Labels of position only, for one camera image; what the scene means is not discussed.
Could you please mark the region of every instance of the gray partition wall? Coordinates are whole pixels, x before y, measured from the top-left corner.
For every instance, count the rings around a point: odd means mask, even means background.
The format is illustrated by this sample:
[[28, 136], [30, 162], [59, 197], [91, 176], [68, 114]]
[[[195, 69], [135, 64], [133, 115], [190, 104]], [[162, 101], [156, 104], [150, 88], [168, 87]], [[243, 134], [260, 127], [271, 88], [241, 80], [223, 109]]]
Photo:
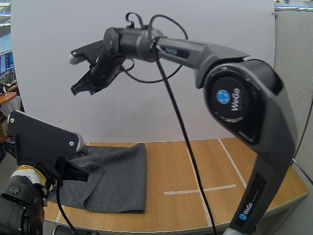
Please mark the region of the gray partition wall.
[[[276, 51], [274, 67], [284, 79], [291, 106], [295, 114], [299, 139], [304, 133], [296, 161], [313, 178], [313, 114], [310, 113], [313, 98], [313, 12], [276, 11]], [[293, 164], [293, 168], [310, 189], [305, 198], [275, 235], [313, 234], [313, 187]]]

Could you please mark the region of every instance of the table edge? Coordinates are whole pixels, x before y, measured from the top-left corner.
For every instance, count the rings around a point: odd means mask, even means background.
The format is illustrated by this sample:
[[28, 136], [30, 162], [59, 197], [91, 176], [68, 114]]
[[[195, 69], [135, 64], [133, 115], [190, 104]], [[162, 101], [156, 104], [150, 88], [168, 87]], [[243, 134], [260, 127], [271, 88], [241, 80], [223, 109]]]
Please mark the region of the table edge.
[[[297, 198], [294, 198], [282, 205], [279, 205], [278, 207], [274, 207], [270, 210], [267, 210], [263, 217], [262, 218], [266, 218], [268, 216], [271, 216], [271, 215], [274, 215], [276, 213], [279, 213], [280, 211], [282, 211], [283, 209], [287, 209], [289, 207], [289, 205], [303, 199], [304, 197], [306, 197], [308, 194], [309, 194], [310, 191], [307, 191], [306, 193], [302, 194], [301, 196], [297, 197]], [[48, 221], [51, 221], [51, 222], [54, 222], [58, 225], [66, 225], [66, 223], [61, 223], [61, 222], [56, 222], [54, 220], [50, 220], [50, 219], [45, 219], [45, 220], [48, 220]], [[228, 227], [228, 225], [230, 224], [230, 221], [229, 222], [225, 222], [223, 224], [218, 224], [216, 225], [216, 229], [217, 230], [221, 230], [225, 227]], [[193, 229], [184, 229], [184, 230], [173, 230], [173, 231], [154, 231], [154, 232], [129, 232], [129, 231], [110, 231], [110, 230], [102, 230], [102, 229], [92, 229], [92, 228], [86, 228], [86, 227], [80, 227], [80, 226], [75, 226], [75, 228], [79, 228], [79, 229], [87, 229], [87, 230], [92, 230], [92, 231], [99, 231], [99, 232], [106, 232], [108, 234], [112, 234], [112, 235], [127, 235], [127, 234], [162, 234], [162, 233], [166, 233], [166, 234], [170, 234], [170, 235], [176, 235], [176, 234], [197, 234], [197, 233], [207, 233], [207, 232], [212, 232], [213, 231], [213, 227], [212, 226], [207, 226], [207, 227], [201, 227], [201, 228], [193, 228]]]

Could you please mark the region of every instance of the white tape line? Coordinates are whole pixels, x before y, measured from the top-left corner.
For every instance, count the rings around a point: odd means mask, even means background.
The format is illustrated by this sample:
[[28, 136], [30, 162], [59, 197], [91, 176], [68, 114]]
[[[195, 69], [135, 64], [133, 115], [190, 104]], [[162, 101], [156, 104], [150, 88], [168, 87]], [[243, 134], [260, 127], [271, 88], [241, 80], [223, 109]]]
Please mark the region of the white tape line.
[[[195, 179], [196, 179], [196, 182], [197, 182], [198, 192], [200, 192], [200, 187], [199, 187], [199, 183], [198, 183], [198, 181], [197, 181], [196, 172], [195, 172], [195, 169], [194, 169], [194, 165], [192, 164], [191, 157], [190, 157], [190, 153], [189, 153], [189, 150], [188, 150], [188, 149], [187, 149], [187, 153], [188, 153], [189, 160], [190, 160], [190, 163], [191, 163], [191, 166], [192, 166], [192, 170], [193, 170], [193, 172], [194, 172]], [[205, 205], [205, 202], [204, 202], [204, 199], [203, 199], [201, 193], [200, 193], [200, 197], [201, 197], [202, 205], [203, 205], [203, 208], [204, 208], [204, 211], [205, 211], [205, 217], [206, 217], [207, 224], [208, 224], [208, 226], [212, 226], [212, 223], [211, 223], [211, 220], [210, 220], [209, 211], [207, 210], [207, 207], [206, 207], [206, 205]]]
[[61, 212], [59, 211], [57, 218], [55, 219], [55, 222], [59, 222], [60, 218], [61, 218]]
[[186, 191], [164, 192], [164, 195], [185, 194], [185, 193], [195, 193], [195, 192], [199, 192], [199, 190], [186, 190]]
[[[220, 190], [220, 189], [225, 189], [225, 188], [235, 188], [235, 187], [236, 185], [225, 185], [225, 186], [214, 187], [214, 188], [205, 188], [203, 191], [208, 192], [208, 191], [215, 191], [215, 190]], [[199, 192], [200, 192], [199, 190], [170, 191], [170, 192], [164, 192], [164, 195], [199, 193]]]
[[225, 186], [214, 187], [214, 188], [205, 188], [203, 191], [208, 192], [208, 191], [220, 190], [220, 189], [225, 189], [225, 188], [234, 188], [234, 187], [236, 187], [236, 185], [225, 185]]
[[243, 176], [241, 175], [241, 173], [240, 173], [239, 169], [237, 168], [237, 166], [236, 166], [234, 160], [231, 158], [229, 152], [228, 152], [227, 149], [225, 148], [225, 146], [224, 146], [224, 144], [223, 144], [223, 142], [221, 141], [220, 138], [219, 138], [219, 142], [220, 142], [221, 146], [223, 147], [225, 153], [227, 154], [227, 156], [228, 156], [230, 162], [233, 164], [233, 167], [235, 168], [235, 170], [236, 170], [236, 172], [237, 172], [237, 174], [238, 174], [238, 176], [239, 176], [241, 182], [243, 183], [244, 187], [246, 188], [246, 182], [245, 182]]

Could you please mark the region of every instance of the computer monitor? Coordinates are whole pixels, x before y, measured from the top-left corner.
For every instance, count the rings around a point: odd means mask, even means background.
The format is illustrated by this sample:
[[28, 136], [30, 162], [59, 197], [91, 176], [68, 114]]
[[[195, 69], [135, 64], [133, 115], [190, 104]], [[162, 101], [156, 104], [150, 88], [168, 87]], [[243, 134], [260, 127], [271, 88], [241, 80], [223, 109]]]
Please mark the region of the computer monitor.
[[0, 56], [0, 73], [4, 73], [6, 71], [6, 60], [5, 55]]
[[12, 52], [5, 54], [5, 61], [6, 61], [6, 70], [14, 68], [14, 61], [13, 61], [13, 53]]

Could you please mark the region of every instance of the screw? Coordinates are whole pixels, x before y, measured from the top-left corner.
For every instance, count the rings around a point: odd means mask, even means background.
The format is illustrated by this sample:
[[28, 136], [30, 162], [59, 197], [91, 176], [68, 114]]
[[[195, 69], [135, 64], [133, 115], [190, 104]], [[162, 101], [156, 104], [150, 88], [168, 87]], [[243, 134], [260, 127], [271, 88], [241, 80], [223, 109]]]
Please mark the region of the screw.
[[19, 193], [20, 193], [20, 188], [14, 186], [14, 187], [10, 188], [10, 192], [11, 192], [12, 194], [19, 194]]

